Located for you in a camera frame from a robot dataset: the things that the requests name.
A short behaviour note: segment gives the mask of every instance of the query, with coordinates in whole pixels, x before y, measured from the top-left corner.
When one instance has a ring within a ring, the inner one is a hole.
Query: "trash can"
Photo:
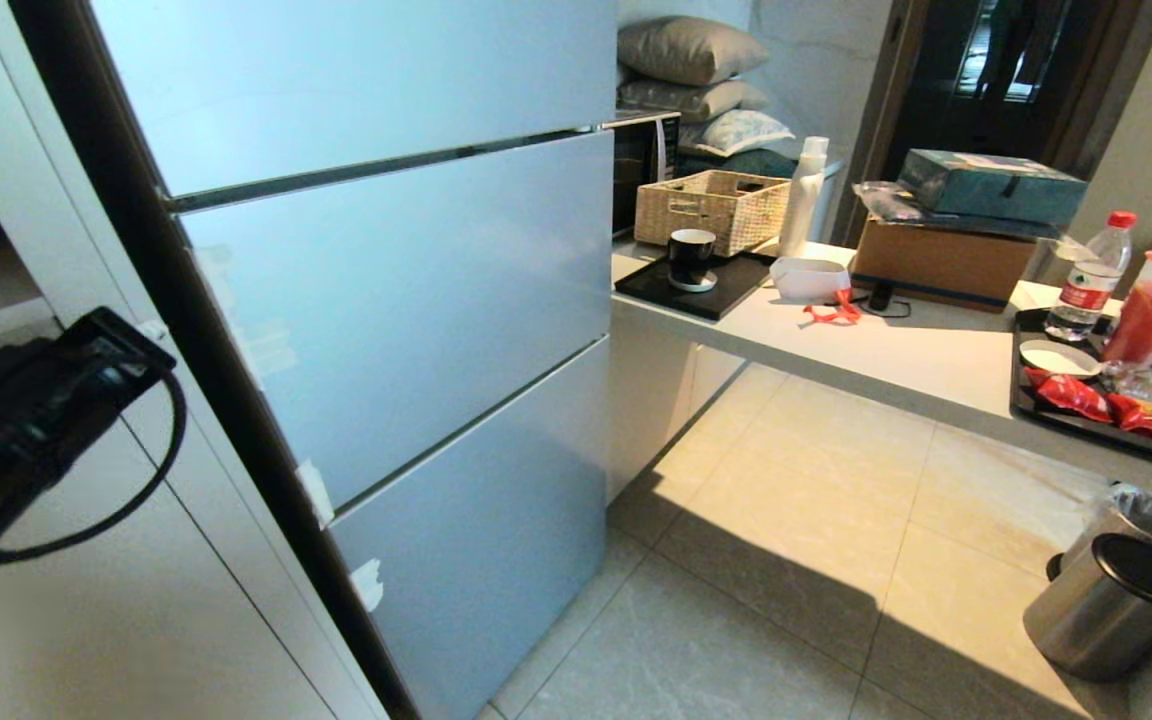
[[[1079,679],[1120,679],[1152,649],[1152,544],[1107,533],[1030,602],[1025,632]]]
[[[1128,483],[1117,483],[1111,494],[1087,513],[1087,529],[1069,550],[1047,561],[1047,579],[1054,579],[1062,566],[1068,566],[1091,548],[1092,540],[1106,533],[1120,533],[1152,544],[1152,492]]]

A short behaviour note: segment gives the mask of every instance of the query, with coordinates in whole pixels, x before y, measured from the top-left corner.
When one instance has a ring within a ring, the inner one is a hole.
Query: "black mug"
[[[713,290],[708,258],[714,253],[714,233],[681,229],[669,233],[669,285],[682,291]]]

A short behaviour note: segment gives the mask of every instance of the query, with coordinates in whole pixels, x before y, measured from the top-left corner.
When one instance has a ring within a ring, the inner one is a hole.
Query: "red drink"
[[[1132,288],[1101,359],[1152,365],[1152,283]]]

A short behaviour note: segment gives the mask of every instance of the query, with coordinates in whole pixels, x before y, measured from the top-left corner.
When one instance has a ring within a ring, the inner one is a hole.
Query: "red bottle cap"
[[[1111,225],[1116,228],[1130,228],[1135,225],[1135,213],[1128,213],[1126,210],[1112,211]]]

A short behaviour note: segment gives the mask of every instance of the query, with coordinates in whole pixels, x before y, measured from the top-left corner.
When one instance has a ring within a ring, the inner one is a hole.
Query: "cardboard box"
[[[858,287],[888,283],[896,295],[1002,313],[1036,242],[881,223],[870,217],[851,260]]]
[[[910,150],[900,170],[925,209],[937,213],[1069,225],[1087,183],[1023,158]]]

